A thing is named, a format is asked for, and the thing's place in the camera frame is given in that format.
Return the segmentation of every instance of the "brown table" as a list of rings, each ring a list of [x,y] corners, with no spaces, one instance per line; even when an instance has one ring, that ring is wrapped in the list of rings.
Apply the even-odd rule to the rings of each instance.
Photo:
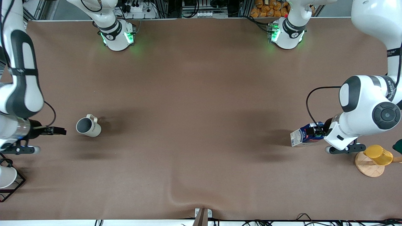
[[[43,94],[68,135],[10,156],[27,182],[0,219],[174,219],[201,206],[223,219],[401,217],[402,165],[373,179],[324,141],[289,147],[311,121],[310,90],[387,69],[385,47],[350,19],[307,28],[286,51],[245,19],[144,21],[134,47],[112,52],[91,22],[29,23]],[[317,120],[341,112],[337,90],[310,103]],[[88,113],[103,117],[99,137],[75,131]],[[360,142],[391,150],[400,138],[398,126]]]

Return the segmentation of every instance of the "box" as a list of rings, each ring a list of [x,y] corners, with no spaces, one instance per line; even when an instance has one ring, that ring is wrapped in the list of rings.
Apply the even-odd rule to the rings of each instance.
[[[317,122],[318,126],[322,129],[324,123]],[[315,123],[310,123],[290,134],[292,147],[305,147],[324,139],[322,134]]]

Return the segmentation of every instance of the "white mug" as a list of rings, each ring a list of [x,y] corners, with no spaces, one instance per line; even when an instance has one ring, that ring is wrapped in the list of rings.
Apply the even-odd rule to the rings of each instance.
[[[96,137],[102,131],[101,126],[98,124],[98,118],[91,114],[87,114],[85,118],[77,122],[76,130],[78,133],[90,137]]]
[[[0,188],[10,186],[17,178],[17,170],[12,166],[12,160],[8,158],[2,158],[0,164],[6,161],[7,166],[0,165]]]

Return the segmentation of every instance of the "black wire rack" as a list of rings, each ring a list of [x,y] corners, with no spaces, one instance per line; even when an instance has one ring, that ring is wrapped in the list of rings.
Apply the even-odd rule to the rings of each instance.
[[[25,183],[25,178],[17,170],[17,178],[8,187],[0,188],[0,203],[7,200],[19,187]]]

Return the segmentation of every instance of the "mug handle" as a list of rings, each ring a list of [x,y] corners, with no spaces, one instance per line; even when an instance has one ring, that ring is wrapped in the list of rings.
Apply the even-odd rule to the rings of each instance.
[[[9,159],[9,158],[2,158],[2,159],[0,159],[0,165],[1,165],[4,161],[6,161],[6,162],[8,163],[7,167],[12,167],[12,160],[11,160],[11,159]]]
[[[95,117],[95,116],[93,116],[91,114],[87,114],[86,117],[89,118],[89,119],[92,117],[94,119],[94,122],[98,123],[98,118],[97,117]]]

